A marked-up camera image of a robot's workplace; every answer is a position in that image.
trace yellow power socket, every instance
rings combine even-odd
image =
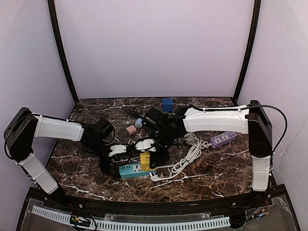
[[[140,162],[142,171],[153,171],[155,168],[150,168],[150,153],[140,153]]]

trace power outlet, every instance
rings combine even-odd
[[[218,136],[214,136],[210,139],[210,143],[212,143],[212,148],[218,148],[226,143],[229,143],[236,138],[236,133],[233,131],[226,131],[224,133],[219,134]]]
[[[141,164],[124,165],[119,168],[122,179],[149,176],[149,173],[156,171],[142,171]]]

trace white wall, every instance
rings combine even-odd
[[[232,96],[253,0],[57,0],[80,98]]]
[[[73,100],[54,41],[46,0],[0,1],[0,132],[18,110],[67,117]],[[35,141],[45,163],[54,140]],[[0,139],[0,230],[16,229],[31,181],[3,151]]]
[[[274,175],[285,183],[302,230],[308,230],[308,2],[263,0],[247,75],[239,103],[258,99],[282,109],[289,127],[274,157]],[[274,140],[282,117],[267,110]]]

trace coiled white power cord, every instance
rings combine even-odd
[[[194,135],[193,133],[187,133],[184,136],[184,139],[187,144],[192,145],[186,157],[181,159],[178,163],[176,163],[173,166],[165,166],[165,167],[172,167],[169,177],[165,177],[165,178],[159,177],[158,175],[150,173],[150,179],[152,181],[170,180],[176,177],[178,174],[180,174],[185,169],[187,165],[189,165],[195,159],[198,159],[201,156],[202,150],[204,148],[209,148],[212,145],[211,143],[207,141],[199,140],[199,138],[196,137],[196,135]]]

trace robotic arm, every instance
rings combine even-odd
[[[253,158],[253,191],[268,188],[272,157],[272,126],[258,101],[229,108],[197,108],[192,105],[177,107],[171,115],[151,108],[143,117],[143,125],[154,131],[154,136],[132,145],[106,146],[106,139],[113,126],[105,119],[96,124],[82,124],[42,116],[22,108],[4,132],[5,146],[10,159],[22,167],[46,193],[63,190],[38,160],[32,149],[33,138],[49,137],[80,141],[99,157],[102,172],[119,176],[118,167],[112,162],[116,154],[150,152],[150,165],[155,167],[169,160],[168,148],[177,137],[196,131],[234,131],[249,134],[249,151]]]

